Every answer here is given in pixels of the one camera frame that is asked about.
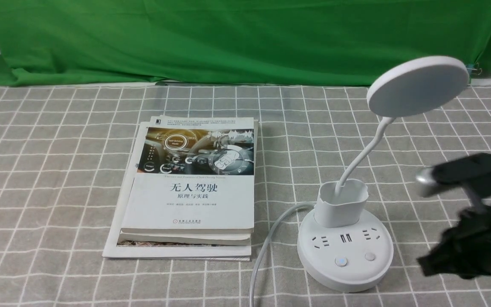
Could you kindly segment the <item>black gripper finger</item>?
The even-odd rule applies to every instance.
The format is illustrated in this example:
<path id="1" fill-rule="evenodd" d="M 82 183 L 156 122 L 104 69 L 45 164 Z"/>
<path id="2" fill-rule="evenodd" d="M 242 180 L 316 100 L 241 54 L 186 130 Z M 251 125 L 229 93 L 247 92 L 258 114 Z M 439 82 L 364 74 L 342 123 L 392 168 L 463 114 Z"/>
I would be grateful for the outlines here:
<path id="1" fill-rule="evenodd" d="M 439 243 L 417 262 L 424 276 L 456 275 L 465 280 L 491 276 L 491 207 L 467 208 Z"/>
<path id="2" fill-rule="evenodd" d="M 491 153 L 480 152 L 424 167 L 416 175 L 416 191 L 421 197 L 461 187 L 479 197 L 491 197 Z"/>

